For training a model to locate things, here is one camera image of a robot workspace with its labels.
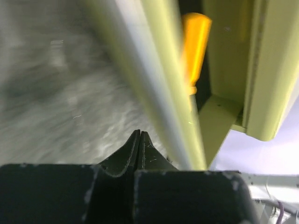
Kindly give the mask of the olive green tool chest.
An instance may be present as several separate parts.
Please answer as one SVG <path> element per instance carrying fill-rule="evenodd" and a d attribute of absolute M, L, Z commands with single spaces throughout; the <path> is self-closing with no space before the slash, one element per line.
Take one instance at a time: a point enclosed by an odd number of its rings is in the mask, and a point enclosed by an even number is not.
<path fill-rule="evenodd" d="M 299 95 L 296 0 L 86 0 L 95 30 L 181 168 L 205 170 L 230 129 L 269 141 Z M 212 20 L 206 56 L 211 96 L 194 108 L 183 22 Z"/>

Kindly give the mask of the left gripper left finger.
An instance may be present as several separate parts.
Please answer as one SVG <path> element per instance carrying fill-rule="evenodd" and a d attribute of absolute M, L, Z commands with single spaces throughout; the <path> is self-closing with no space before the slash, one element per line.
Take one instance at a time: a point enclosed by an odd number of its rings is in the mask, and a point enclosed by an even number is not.
<path fill-rule="evenodd" d="M 113 177 L 123 176 L 136 163 L 140 141 L 140 130 L 134 130 L 123 146 L 99 163 Z"/>

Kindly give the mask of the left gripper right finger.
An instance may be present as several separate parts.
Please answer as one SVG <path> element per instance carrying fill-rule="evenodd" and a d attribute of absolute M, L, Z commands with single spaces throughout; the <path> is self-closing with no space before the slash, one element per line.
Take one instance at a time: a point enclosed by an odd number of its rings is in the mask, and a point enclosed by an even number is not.
<path fill-rule="evenodd" d="M 148 132 L 141 132 L 138 146 L 138 170 L 174 170 L 175 168 L 163 155 L 154 147 Z"/>

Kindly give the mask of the orange yellow screwdriver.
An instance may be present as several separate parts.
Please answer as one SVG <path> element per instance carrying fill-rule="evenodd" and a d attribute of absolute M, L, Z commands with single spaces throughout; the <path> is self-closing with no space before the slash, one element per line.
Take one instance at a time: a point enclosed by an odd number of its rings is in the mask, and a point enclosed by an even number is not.
<path fill-rule="evenodd" d="M 186 83 L 194 108 L 200 111 L 211 96 L 206 49 L 212 20 L 199 13 L 187 13 L 183 22 L 183 54 Z"/>

